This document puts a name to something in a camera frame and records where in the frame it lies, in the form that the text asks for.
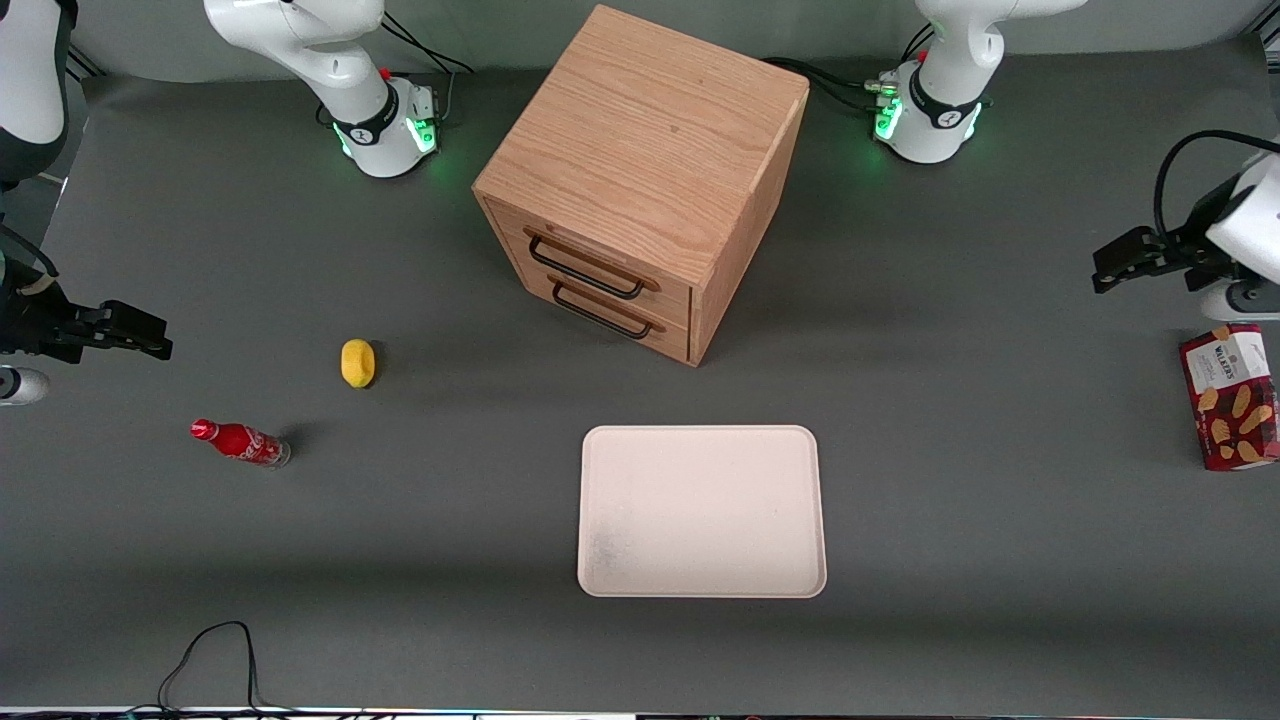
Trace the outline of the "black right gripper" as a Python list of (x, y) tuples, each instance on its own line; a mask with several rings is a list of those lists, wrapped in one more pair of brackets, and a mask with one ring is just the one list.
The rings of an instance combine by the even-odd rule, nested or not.
[(45, 356), (78, 364), (86, 347), (120, 348), (172, 359), (166, 322), (119, 300), (99, 307), (70, 302), (58, 284), (23, 295), (3, 286), (1, 354)]

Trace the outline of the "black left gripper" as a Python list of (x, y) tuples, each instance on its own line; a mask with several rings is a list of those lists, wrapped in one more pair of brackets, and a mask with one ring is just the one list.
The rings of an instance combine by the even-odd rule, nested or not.
[(1230, 204), (1230, 196), (1203, 196), (1185, 222), (1172, 228), (1165, 219), (1164, 201), (1155, 201), (1155, 228), (1135, 227), (1116, 238), (1116, 249), (1092, 254), (1094, 293), (1106, 293), (1116, 284), (1146, 275), (1152, 261), (1157, 261), (1155, 277), (1185, 272), (1189, 292), (1239, 281), (1239, 264), (1208, 238), (1210, 227), (1225, 218)]

